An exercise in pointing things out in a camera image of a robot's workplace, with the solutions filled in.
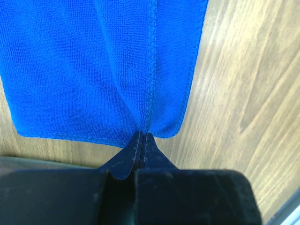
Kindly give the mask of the blue towel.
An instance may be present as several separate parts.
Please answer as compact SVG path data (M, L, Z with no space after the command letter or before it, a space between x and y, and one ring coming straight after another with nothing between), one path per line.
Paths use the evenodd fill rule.
M124 147L186 111L206 0L3 0L0 75L19 135Z

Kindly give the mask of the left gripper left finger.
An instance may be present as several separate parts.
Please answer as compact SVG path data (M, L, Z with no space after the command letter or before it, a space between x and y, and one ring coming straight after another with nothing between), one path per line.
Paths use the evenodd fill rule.
M114 157L100 166L99 170L109 172L118 180L126 179L132 171L140 167L142 146L143 133L134 133L128 144Z

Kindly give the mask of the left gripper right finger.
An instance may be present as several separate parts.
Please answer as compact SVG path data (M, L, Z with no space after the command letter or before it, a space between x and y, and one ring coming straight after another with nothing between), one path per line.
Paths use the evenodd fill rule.
M158 148L154 136L147 133L142 136L139 152L140 170L178 170L169 158Z

